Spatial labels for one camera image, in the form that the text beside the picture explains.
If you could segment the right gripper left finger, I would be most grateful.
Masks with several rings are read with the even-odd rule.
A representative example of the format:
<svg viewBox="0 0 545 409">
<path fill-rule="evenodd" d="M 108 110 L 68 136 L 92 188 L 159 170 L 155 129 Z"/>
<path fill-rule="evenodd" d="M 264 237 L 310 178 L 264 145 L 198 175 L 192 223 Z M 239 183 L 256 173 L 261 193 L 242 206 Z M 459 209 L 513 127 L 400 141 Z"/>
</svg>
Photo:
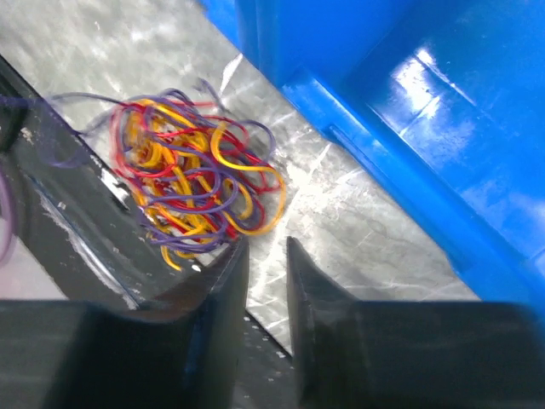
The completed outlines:
<svg viewBox="0 0 545 409">
<path fill-rule="evenodd" d="M 1 305 L 4 408 L 228 408 L 244 333 L 250 248 L 135 310 L 91 302 Z"/>
</svg>

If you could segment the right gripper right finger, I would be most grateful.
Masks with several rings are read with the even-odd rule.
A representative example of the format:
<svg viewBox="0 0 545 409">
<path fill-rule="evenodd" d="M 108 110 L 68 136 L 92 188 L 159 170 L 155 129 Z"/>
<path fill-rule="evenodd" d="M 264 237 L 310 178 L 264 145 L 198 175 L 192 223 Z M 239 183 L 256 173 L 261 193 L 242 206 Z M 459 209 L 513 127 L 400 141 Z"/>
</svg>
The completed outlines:
<svg viewBox="0 0 545 409">
<path fill-rule="evenodd" d="M 509 302 L 362 300 L 288 238 L 300 408 L 541 408 L 544 330 Z"/>
</svg>

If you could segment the blue three-compartment plastic bin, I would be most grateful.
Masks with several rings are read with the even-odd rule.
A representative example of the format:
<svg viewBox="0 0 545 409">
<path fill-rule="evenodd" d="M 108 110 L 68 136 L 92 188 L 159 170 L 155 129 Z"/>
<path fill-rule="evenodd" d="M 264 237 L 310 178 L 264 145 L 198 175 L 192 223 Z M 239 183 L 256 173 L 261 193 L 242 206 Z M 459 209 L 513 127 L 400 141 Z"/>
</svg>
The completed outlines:
<svg viewBox="0 0 545 409">
<path fill-rule="evenodd" d="M 207 1 L 485 300 L 544 308 L 541 1 Z"/>
</svg>

